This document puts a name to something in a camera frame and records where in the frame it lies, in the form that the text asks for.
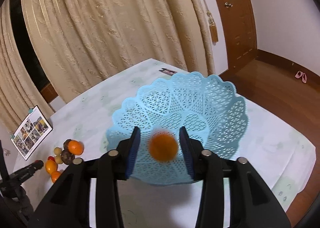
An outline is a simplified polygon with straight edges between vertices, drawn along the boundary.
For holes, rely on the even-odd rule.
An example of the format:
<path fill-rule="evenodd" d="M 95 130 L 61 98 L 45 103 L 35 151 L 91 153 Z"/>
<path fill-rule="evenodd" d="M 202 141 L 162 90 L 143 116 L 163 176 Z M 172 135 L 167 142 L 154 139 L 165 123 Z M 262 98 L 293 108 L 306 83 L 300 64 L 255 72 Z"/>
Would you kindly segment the left hand grey glove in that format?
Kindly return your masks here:
<path fill-rule="evenodd" d="M 19 186 L 15 192 L 13 198 L 1 195 L 1 227 L 27 227 L 34 213 L 25 189 Z"/>

